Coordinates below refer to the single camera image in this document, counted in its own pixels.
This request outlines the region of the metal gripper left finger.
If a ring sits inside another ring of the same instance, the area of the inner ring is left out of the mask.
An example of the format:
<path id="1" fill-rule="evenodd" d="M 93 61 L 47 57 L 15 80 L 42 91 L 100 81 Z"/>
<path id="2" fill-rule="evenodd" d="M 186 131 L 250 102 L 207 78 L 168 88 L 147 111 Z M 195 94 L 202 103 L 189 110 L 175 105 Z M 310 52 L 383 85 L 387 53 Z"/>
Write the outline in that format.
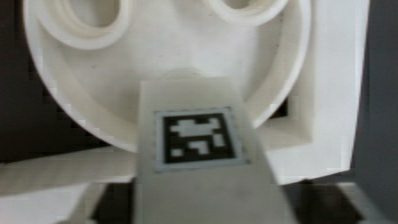
<path id="1" fill-rule="evenodd" d="M 132 182 L 95 183 L 68 217 L 54 224 L 132 224 Z"/>

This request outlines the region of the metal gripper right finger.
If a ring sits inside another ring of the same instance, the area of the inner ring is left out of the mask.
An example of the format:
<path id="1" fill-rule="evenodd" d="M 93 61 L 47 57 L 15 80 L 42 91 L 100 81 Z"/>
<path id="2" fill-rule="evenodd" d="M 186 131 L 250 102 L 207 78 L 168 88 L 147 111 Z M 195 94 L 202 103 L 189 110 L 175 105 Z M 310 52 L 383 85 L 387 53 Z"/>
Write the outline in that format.
<path id="1" fill-rule="evenodd" d="M 390 224 L 353 182 L 282 186 L 298 224 Z"/>

